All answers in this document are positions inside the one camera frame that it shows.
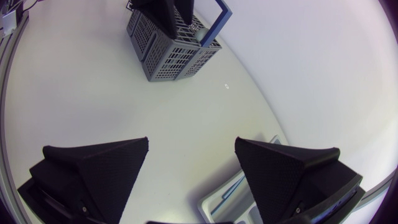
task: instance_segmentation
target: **white table surface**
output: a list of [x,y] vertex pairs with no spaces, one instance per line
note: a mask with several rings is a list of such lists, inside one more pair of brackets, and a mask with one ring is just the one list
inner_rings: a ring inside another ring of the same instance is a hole
[[121,223],[202,222],[198,200],[239,170],[237,136],[287,141],[220,38],[223,49],[194,77],[148,82],[126,32],[126,2],[51,0],[30,10],[6,95],[12,177],[17,188],[27,181],[45,145],[147,136],[149,152]]

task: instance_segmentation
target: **black triangular gripper pad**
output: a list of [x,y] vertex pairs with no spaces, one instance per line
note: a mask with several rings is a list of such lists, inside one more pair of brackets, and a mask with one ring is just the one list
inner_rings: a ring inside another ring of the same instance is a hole
[[340,150],[303,149],[237,138],[235,153],[263,222],[275,223],[285,212],[304,173],[337,161]]
[[82,147],[43,148],[47,160],[79,172],[107,223],[119,223],[147,152],[147,138]]

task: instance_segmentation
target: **gray plastic basket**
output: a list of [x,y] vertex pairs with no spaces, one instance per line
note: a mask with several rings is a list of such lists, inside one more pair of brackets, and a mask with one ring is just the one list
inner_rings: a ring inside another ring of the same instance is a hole
[[[224,4],[222,0],[217,2],[220,6]],[[127,32],[147,79],[157,82],[194,76],[221,49],[214,37],[232,14],[225,4],[221,8],[227,13],[220,15],[201,42],[196,40],[195,32],[205,26],[195,16],[192,25],[187,26],[175,10],[177,38],[170,39],[146,16],[134,10]]]

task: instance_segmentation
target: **white backdrop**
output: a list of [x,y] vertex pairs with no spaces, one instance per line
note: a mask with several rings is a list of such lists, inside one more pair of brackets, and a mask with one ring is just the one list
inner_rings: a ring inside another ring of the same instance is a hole
[[[270,104],[290,145],[339,147],[369,190],[398,164],[398,47],[378,1],[225,0],[221,38]],[[195,9],[215,21],[214,0]]]

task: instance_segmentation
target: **basket handle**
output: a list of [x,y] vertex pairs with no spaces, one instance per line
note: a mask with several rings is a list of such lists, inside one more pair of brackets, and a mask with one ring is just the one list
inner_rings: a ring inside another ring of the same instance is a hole
[[201,40],[200,44],[202,47],[208,47],[212,43],[212,41],[216,38],[217,34],[226,24],[226,21],[231,17],[232,11],[225,4],[223,0],[216,0],[220,8],[223,10],[221,14],[218,16],[214,24],[210,27],[210,30],[206,33],[204,38]]

